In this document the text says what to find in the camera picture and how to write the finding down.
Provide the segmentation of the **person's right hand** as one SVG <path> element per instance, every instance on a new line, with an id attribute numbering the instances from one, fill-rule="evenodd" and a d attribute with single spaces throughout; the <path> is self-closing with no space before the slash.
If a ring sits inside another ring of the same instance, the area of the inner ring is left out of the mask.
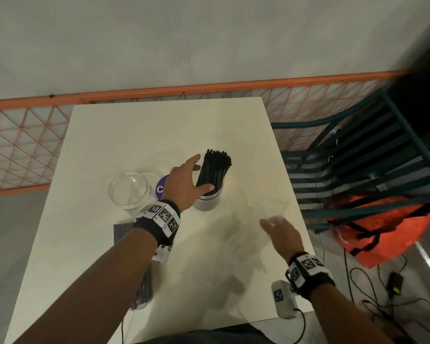
<path id="1" fill-rule="evenodd" d="M 294 255 L 305 251 L 299 232 L 285 218 L 282 231 L 267 234 L 276 252 L 285 260 L 288 266 L 291 264 Z"/>

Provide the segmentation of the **person's left hand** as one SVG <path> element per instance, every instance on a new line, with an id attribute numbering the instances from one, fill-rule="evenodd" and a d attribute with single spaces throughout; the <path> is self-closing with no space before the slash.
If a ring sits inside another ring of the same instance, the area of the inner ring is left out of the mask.
<path id="1" fill-rule="evenodd" d="M 193 183 L 193 171 L 199 170 L 197 162 L 201 155 L 196 154 L 187 159 L 179 167 L 173 167 L 167 178 L 161 200 L 168 199 L 174 202 L 180 213 L 189 209 L 199 198 L 196 197 L 196 186 Z"/>

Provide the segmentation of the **bundle of black straws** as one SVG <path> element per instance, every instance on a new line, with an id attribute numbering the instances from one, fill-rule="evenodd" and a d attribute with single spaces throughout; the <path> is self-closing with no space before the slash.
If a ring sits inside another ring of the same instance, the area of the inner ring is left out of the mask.
<path id="1" fill-rule="evenodd" d="M 214 188 L 203 196 L 212 196 L 222 189 L 224 178 L 231 165 L 231 157 L 225 151 L 212 149 L 206 151 L 196 186 L 211 184 Z"/>

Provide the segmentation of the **person's left forearm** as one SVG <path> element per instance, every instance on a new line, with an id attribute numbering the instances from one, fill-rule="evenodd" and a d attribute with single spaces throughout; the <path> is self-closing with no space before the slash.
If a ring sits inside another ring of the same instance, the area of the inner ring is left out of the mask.
<path id="1" fill-rule="evenodd" d="M 13 344 L 107 344 L 134 300 L 157 247 L 148 231 L 129 231 Z"/>

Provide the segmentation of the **person's right forearm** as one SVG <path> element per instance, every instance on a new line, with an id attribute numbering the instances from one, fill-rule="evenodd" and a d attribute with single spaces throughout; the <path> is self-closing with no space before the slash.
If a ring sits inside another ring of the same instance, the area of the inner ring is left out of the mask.
<path id="1" fill-rule="evenodd" d="M 318 286 L 310 302 L 328 344 L 394 344 L 335 286 Z"/>

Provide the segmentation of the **metal cup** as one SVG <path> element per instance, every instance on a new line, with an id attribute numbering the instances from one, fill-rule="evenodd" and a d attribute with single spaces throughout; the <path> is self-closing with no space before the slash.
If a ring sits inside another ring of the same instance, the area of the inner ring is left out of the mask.
<path id="1" fill-rule="evenodd" d="M 200 211 L 210 211 L 214 209 L 221 197 L 223 188 L 220 188 L 216 193 L 212 195 L 200 196 L 193 204 L 193 207 Z"/>

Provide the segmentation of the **purple lid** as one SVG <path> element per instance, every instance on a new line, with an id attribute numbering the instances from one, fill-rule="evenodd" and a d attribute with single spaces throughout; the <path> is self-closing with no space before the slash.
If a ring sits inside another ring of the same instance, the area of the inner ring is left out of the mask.
<path id="1" fill-rule="evenodd" d="M 164 176 L 164 177 L 162 177 L 162 178 L 158 181 L 158 183 L 156 184 L 156 187 L 155 187 L 155 194 L 156 194 L 156 196 L 157 196 L 158 200 L 160 200 L 160 199 L 161 199 L 161 197 L 162 197 L 162 193 L 163 193 L 163 190 L 164 190 L 164 186 L 165 186 L 166 180 L 167 180 L 167 178 L 168 178 L 169 176 L 170 176 L 170 174 L 165 175 L 165 176 Z"/>

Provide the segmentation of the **black marker wristband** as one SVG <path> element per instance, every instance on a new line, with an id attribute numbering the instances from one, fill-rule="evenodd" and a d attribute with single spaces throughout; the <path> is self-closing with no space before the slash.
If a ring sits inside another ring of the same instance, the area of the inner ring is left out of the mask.
<path id="1" fill-rule="evenodd" d="M 335 287 L 330 271 L 315 255 L 307 252 L 297 252 L 290 258 L 285 276 L 292 291 L 307 301 L 311 301 L 311 294 L 317 287 L 325 284 Z"/>
<path id="2" fill-rule="evenodd" d="M 171 246 L 180 226 L 180 218 L 178 206 L 164 199 L 144 206 L 136 215 L 132 228 L 148 231 L 158 246 Z"/>

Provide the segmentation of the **clear plastic jar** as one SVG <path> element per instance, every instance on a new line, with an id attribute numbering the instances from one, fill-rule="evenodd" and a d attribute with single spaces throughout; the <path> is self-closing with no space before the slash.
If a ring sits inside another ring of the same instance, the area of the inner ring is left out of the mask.
<path id="1" fill-rule="evenodd" d="M 135 171 L 114 176 L 108 186 L 108 196 L 113 204 L 127 211 L 137 210 L 157 199 L 150 175 Z"/>

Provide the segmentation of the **packet of black straws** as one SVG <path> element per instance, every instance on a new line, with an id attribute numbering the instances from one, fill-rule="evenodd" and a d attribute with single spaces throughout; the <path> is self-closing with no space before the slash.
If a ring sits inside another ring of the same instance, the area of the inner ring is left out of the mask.
<path id="1" fill-rule="evenodd" d="M 120 223 L 113 225 L 114 244 L 123 238 L 131 229 L 133 223 Z M 132 311 L 138 311 L 144 309 L 154 297 L 154 286 L 153 286 L 153 270 L 152 264 L 148 267 L 145 275 L 142 279 L 141 285 L 138 288 L 135 299 L 130 306 Z"/>

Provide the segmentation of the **teal slatted chair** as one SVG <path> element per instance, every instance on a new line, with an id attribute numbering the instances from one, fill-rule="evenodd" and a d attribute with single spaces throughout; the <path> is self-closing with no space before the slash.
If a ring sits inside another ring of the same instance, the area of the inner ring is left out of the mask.
<path id="1" fill-rule="evenodd" d="M 335 115 L 271 127 L 323 127 L 304 150 L 281 151 L 308 231 L 430 204 L 430 152 L 385 89 Z"/>

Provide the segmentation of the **orange bag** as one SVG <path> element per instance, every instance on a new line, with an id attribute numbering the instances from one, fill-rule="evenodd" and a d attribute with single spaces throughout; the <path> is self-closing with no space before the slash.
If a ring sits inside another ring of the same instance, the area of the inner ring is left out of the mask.
<path id="1" fill-rule="evenodd" d="M 337 242 L 363 267 L 373 268 L 406 251 L 430 225 L 430 202 L 378 213 L 333 228 Z"/>

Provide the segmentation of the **person's dark trousers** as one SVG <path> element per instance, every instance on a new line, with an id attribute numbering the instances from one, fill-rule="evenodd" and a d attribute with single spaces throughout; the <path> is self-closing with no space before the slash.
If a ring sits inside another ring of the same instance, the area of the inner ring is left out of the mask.
<path id="1" fill-rule="evenodd" d="M 163 335 L 134 344 L 275 344 L 253 325 L 245 323 L 212 330 Z"/>

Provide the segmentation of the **black power adapter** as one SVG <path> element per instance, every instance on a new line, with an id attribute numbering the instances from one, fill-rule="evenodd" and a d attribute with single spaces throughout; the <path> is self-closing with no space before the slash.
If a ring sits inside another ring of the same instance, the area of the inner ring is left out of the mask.
<path id="1" fill-rule="evenodd" d="M 404 277 L 399 272 L 390 272 L 386 290 L 391 297 L 401 295 L 403 281 Z"/>

